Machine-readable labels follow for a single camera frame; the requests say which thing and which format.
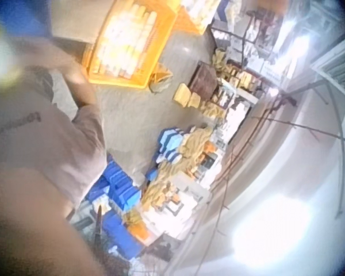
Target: blue plastic container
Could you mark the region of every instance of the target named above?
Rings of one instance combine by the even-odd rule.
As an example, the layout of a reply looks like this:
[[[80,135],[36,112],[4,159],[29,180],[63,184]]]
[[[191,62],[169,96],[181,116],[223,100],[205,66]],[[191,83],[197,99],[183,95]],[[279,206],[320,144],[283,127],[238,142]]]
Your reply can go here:
[[[112,245],[118,247],[118,252],[127,260],[137,257],[143,250],[143,246],[121,224],[121,218],[113,211],[103,216],[102,228],[112,239]]]

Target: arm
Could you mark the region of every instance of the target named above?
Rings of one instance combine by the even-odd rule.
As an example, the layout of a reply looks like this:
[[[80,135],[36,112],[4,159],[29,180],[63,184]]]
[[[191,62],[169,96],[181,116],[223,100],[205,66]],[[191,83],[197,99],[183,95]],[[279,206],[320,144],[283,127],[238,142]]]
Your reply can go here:
[[[80,65],[74,63],[62,74],[78,108],[97,105],[95,89],[86,79]]]
[[[20,61],[23,66],[39,66],[49,70],[57,69],[63,74],[78,108],[97,104],[93,86],[88,82],[81,66],[72,56],[47,39],[20,38],[14,42],[20,53]]]

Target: stack of boxes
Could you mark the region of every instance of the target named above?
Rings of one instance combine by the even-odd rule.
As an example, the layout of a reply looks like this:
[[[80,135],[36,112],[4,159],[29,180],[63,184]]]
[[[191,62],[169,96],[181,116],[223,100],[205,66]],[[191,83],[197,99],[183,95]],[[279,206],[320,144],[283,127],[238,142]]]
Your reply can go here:
[[[93,202],[105,194],[108,195],[111,206],[116,207],[121,214],[130,211],[141,199],[141,191],[133,186],[133,180],[112,158],[109,158],[108,166],[90,189],[86,199]]]

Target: bright light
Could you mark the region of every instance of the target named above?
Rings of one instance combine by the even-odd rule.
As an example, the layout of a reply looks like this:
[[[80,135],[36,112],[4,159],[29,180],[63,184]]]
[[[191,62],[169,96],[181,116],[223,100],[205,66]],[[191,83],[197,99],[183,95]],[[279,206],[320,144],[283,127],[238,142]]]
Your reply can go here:
[[[289,49],[288,55],[292,58],[300,58],[304,56],[305,53],[308,51],[309,47],[309,37],[308,36],[301,36],[297,37],[293,43],[293,45]]]
[[[253,268],[280,261],[302,239],[310,217],[300,201],[282,195],[265,201],[235,232],[235,258]]]
[[[270,95],[271,95],[272,97],[276,97],[277,94],[278,94],[278,89],[277,89],[277,88],[272,88],[272,87],[270,87],[270,88],[269,88],[269,93],[270,93]]]

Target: metal pole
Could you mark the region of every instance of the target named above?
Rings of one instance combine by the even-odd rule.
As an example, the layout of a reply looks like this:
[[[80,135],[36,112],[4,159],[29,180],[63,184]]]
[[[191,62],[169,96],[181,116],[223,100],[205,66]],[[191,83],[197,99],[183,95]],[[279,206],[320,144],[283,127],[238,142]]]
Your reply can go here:
[[[293,127],[300,127],[300,128],[308,129],[310,131],[315,131],[315,132],[318,132],[318,133],[325,134],[327,136],[331,136],[331,137],[337,138],[339,140],[343,139],[345,141],[345,138],[341,138],[341,136],[339,136],[339,135],[336,135],[336,134],[333,134],[333,133],[329,133],[327,131],[321,131],[320,129],[311,128],[311,127],[306,126],[306,125],[298,125],[298,124],[294,124],[293,122],[285,122],[285,121],[271,119],[271,118],[264,118],[264,119],[267,120],[267,121],[272,121],[272,122],[280,122],[281,124],[285,124],[285,125],[292,125]]]
[[[294,90],[294,91],[291,91],[291,92],[289,92],[289,93],[286,93],[286,95],[294,95],[294,94],[302,93],[302,92],[304,92],[304,91],[307,91],[307,90],[309,90],[309,89],[313,89],[313,88],[315,88],[315,87],[317,87],[317,86],[324,85],[324,84],[326,84],[326,83],[327,83],[327,81],[324,80],[324,79],[318,80],[318,81],[316,81],[316,82],[308,83],[306,86],[303,86],[303,87],[301,87],[301,88],[299,88],[299,89],[296,89],[296,90]]]
[[[339,194],[339,205],[338,210],[336,212],[336,218],[338,218],[342,214],[342,205],[343,205],[343,198],[344,198],[344,189],[345,189],[345,140],[344,140],[344,133],[343,133],[343,124],[340,117],[340,113],[338,111],[338,107],[336,105],[335,96],[332,93],[332,90],[329,86],[329,83],[326,83],[327,90],[329,92],[329,96],[331,97],[333,109],[335,111],[335,116],[338,121],[338,127],[340,132],[340,142],[341,142],[341,153],[342,153],[342,163],[341,163],[341,187],[340,187],[340,194]]]
[[[202,267],[202,264],[203,264],[203,262],[205,261],[205,259],[206,259],[206,257],[207,257],[207,253],[208,253],[209,249],[211,248],[211,245],[212,245],[212,242],[213,242],[213,238],[214,238],[214,234],[216,233],[217,228],[219,227],[219,221],[220,221],[220,218],[221,218],[221,213],[222,213],[223,208],[224,208],[224,206],[225,206],[225,199],[226,199],[226,193],[227,193],[227,191],[228,191],[228,185],[229,185],[229,177],[228,177],[227,180],[226,180],[226,185],[225,185],[225,192],[224,192],[224,196],[223,196],[223,201],[221,202],[220,211],[218,212],[216,224],[215,224],[215,226],[214,226],[214,229],[213,229],[213,232],[212,232],[210,241],[209,241],[209,243],[208,243],[208,245],[207,245],[207,248],[206,248],[206,251],[205,251],[205,253],[204,253],[203,257],[202,257],[202,260],[200,261],[200,264],[199,264],[199,266],[198,266],[198,268],[197,268],[197,271],[195,271],[195,273],[194,273],[194,276],[197,276],[198,273],[200,272],[200,269],[201,269],[201,267]]]

